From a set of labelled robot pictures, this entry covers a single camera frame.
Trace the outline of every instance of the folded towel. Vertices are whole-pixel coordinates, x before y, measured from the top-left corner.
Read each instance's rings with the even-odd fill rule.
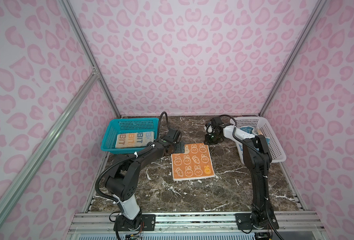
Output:
[[[133,132],[117,135],[116,148],[146,147],[154,141],[154,132]]]

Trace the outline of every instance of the brown marble surface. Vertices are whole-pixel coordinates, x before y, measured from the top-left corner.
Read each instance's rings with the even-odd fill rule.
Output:
[[[203,126],[210,116],[169,116],[170,127],[179,129],[186,144],[204,140]],[[160,135],[166,133],[165,118]],[[170,156],[155,159],[140,173],[136,199],[143,212],[248,211],[253,198],[251,178],[241,163],[235,142],[209,146],[216,177],[175,182],[172,179]],[[111,154],[106,165],[110,166]],[[279,164],[269,170],[270,198],[275,211],[298,210]],[[91,211],[117,211],[112,201],[95,197]]]

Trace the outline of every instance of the white plastic basket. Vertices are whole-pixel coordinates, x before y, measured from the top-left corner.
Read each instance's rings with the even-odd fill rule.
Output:
[[[286,155],[281,147],[280,142],[277,139],[272,127],[270,126],[268,120],[262,117],[238,117],[235,118],[237,121],[237,128],[244,126],[258,127],[265,137],[270,138],[269,151],[272,156],[272,162],[283,162],[286,160]],[[242,151],[240,146],[237,144],[238,154],[240,155],[241,162],[244,163],[242,158]]]

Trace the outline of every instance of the towel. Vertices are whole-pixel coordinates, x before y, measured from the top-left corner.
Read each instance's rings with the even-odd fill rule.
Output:
[[[172,154],[174,181],[214,177],[209,147],[203,143],[185,145],[185,153]]]
[[[116,148],[146,147],[154,141],[154,132],[133,132],[117,135]]]

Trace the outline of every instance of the side wall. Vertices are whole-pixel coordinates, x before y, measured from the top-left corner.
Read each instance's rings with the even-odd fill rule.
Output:
[[[354,1],[330,3],[265,117],[331,240],[353,240]]]
[[[119,111],[259,113],[316,0],[71,0]]]
[[[95,83],[78,112],[0,229],[0,240],[64,239],[94,187],[113,112]]]
[[[0,199],[90,73],[56,0],[0,1]]]

